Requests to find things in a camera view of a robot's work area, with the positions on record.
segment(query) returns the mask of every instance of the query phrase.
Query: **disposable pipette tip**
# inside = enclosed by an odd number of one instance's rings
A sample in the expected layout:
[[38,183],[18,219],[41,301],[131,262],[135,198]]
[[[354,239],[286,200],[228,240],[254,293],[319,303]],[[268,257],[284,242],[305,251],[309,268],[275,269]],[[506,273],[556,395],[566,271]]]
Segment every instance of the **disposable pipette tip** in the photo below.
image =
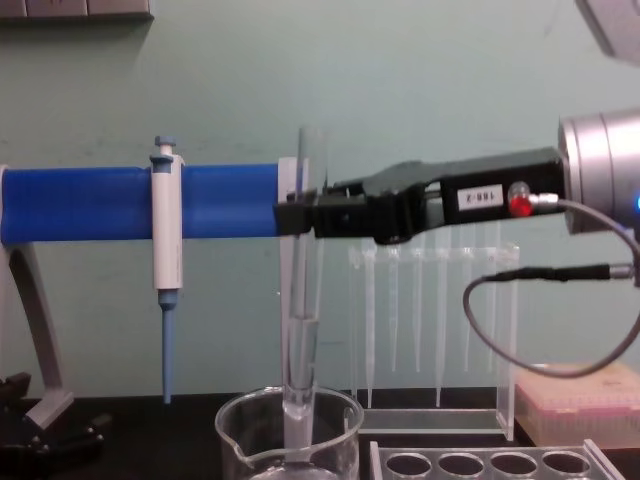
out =
[[173,315],[174,310],[162,312],[162,399],[171,403],[173,381]]

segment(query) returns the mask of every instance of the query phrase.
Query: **pipette stand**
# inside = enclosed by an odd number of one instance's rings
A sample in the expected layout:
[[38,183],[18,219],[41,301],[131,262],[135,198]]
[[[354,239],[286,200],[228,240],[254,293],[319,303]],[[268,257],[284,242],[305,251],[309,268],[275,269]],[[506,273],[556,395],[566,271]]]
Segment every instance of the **pipette stand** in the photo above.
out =
[[[431,243],[425,247],[424,239],[417,238],[412,244],[403,245],[399,255],[395,252],[390,255],[384,247],[371,250],[365,242],[349,249],[351,392],[356,396],[359,389],[373,388],[373,408],[366,408],[367,403],[362,403],[365,406],[363,433],[503,434],[508,440],[513,438],[513,369],[491,355],[473,332],[470,351],[466,352],[471,355],[471,361],[465,366],[465,349],[469,348],[469,342],[466,341],[468,332],[465,330],[468,324],[462,312],[461,298],[469,282],[466,277],[470,271],[472,278],[476,278],[496,268],[516,268],[519,249],[500,244],[499,226],[495,224],[485,227],[484,241],[479,242],[482,247],[476,246],[475,241],[473,245],[460,246],[465,237],[462,233],[464,228],[469,227],[455,227],[452,230],[454,238],[460,235],[460,242],[452,242],[449,232],[438,236],[436,231],[430,239],[436,239],[435,245]],[[373,280],[366,275],[367,261],[380,265],[375,269]],[[391,291],[387,278],[390,269],[386,265],[389,262],[397,262],[400,270],[399,287]],[[416,299],[412,286],[416,284],[416,271],[420,269],[416,270],[415,267],[419,264],[422,273],[418,280],[424,294]],[[486,288],[473,299],[477,302],[478,311],[487,312],[483,314],[481,323],[488,331],[495,332],[494,338],[500,345],[511,351],[515,351],[516,347],[516,288],[515,284],[499,286],[497,290]],[[396,290],[400,298],[398,333],[394,338],[388,333],[388,304],[398,301]],[[418,319],[413,318],[416,311]],[[442,318],[445,319],[446,331],[442,331]],[[419,329],[415,325],[417,320],[421,323]],[[367,385],[365,381],[365,359],[371,356],[367,356],[367,349],[375,351],[373,385]],[[394,351],[397,352],[397,358],[390,357]],[[428,393],[424,397],[425,408],[376,408],[377,391],[381,389],[432,389],[436,392],[436,398],[439,398],[437,392],[443,388],[446,392],[449,387],[496,388],[495,408],[439,408],[437,400],[430,403]]]
[[[6,168],[0,167],[0,185]],[[45,429],[71,405],[73,393],[64,385],[58,341],[33,245],[27,243],[3,246],[0,257],[0,309],[6,305],[8,282],[13,278],[29,324],[44,383],[42,399],[29,410],[27,417],[38,427]]]

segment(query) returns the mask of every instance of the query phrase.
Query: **blue holder bar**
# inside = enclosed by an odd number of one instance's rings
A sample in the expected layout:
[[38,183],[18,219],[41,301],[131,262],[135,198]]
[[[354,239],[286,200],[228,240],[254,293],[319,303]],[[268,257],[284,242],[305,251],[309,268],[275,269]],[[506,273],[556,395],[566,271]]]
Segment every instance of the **blue holder bar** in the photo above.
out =
[[[184,238],[273,237],[278,165],[186,166]],[[5,245],[151,238],[148,168],[6,170]]]

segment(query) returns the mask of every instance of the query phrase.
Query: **label sticker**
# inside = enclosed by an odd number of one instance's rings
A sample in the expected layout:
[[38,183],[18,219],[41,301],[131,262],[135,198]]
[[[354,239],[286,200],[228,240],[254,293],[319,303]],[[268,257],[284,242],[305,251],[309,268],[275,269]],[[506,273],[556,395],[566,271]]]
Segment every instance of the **label sticker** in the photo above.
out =
[[501,207],[504,205],[502,185],[465,188],[458,190],[458,210],[475,210],[478,208]]

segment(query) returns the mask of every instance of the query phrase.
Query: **green wall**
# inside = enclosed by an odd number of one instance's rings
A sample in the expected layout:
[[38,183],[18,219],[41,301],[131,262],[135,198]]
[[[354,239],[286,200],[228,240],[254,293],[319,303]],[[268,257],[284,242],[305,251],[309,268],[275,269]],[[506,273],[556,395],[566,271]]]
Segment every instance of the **green wall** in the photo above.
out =
[[[408,158],[554,144],[560,116],[640,104],[640,69],[603,57],[572,2],[156,4],[150,25],[0,29],[3,163],[145,166],[157,134],[175,135],[192,165],[274,162],[296,151],[296,129],[307,123],[330,131],[330,174],[340,179]],[[561,218],[503,232],[522,247],[523,264],[626,258],[607,235],[570,239]],[[277,241],[187,241],[184,250],[178,392],[276,383]],[[328,251],[319,381],[344,386],[346,246]],[[84,396],[158,394],[150,244],[46,244],[38,253],[71,387]],[[640,304],[624,285],[526,292],[518,339],[535,361],[603,353]],[[35,371],[11,297],[1,373]],[[402,335],[409,341],[408,328]]]

